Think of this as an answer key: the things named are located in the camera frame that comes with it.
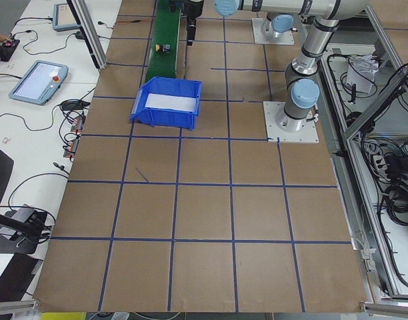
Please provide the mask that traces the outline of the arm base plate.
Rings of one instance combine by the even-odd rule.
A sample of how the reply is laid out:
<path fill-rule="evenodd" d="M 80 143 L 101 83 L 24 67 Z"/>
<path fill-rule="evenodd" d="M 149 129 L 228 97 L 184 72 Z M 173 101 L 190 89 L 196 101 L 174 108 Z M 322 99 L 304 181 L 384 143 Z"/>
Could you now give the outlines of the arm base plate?
<path fill-rule="evenodd" d="M 268 142 L 318 143 L 316 124 L 312 112 L 304 119 L 288 117 L 282 101 L 264 101 L 263 110 Z"/>
<path fill-rule="evenodd" d="M 253 37 L 256 44 L 293 45 L 293 22 L 291 15 L 268 18 L 252 18 Z"/>

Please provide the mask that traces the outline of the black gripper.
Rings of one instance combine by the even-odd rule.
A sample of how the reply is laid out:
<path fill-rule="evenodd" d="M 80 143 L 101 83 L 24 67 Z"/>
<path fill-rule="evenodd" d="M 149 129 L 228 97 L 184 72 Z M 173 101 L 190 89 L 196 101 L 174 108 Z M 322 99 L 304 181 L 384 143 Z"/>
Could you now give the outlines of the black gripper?
<path fill-rule="evenodd" d="M 204 0 L 192 1 L 187 0 L 183 4 L 183 13 L 187 18 L 187 45 L 192 46 L 195 40 L 197 18 L 203 12 Z"/>

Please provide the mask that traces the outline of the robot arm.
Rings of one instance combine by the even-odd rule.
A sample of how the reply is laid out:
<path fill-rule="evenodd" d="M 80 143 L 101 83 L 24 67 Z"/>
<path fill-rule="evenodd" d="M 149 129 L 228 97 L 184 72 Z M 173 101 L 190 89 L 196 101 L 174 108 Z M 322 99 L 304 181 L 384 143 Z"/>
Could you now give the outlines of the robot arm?
<path fill-rule="evenodd" d="M 214 8 L 224 17 L 239 10 L 272 13 L 297 13 L 314 16 L 301 53 L 285 70 L 288 98 L 277 112 L 277 126 L 288 133 L 304 127 L 308 112 L 319 98 L 320 89 L 309 77 L 317 72 L 317 60 L 322 56 L 332 34 L 341 20 L 362 12 L 368 1 L 215 1 Z"/>
<path fill-rule="evenodd" d="M 278 14 L 268 12 L 266 20 L 261 27 L 262 34 L 268 39 L 276 39 L 283 36 L 293 28 L 294 18 L 290 14 Z"/>

